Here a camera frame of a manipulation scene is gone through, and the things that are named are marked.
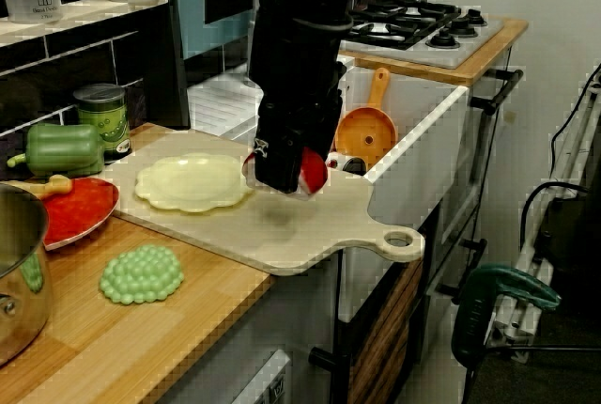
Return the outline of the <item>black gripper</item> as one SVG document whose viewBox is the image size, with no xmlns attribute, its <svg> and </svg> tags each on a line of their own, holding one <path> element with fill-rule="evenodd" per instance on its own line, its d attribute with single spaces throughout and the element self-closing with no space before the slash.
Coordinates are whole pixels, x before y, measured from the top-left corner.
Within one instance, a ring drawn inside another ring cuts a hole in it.
<svg viewBox="0 0 601 404">
<path fill-rule="evenodd" d="M 256 20 L 249 75 L 263 92 L 254 136 L 254 176 L 262 185 L 299 192 L 302 142 L 328 156 L 342 111 L 339 82 L 347 71 L 337 56 L 351 26 L 350 18 Z"/>
</svg>

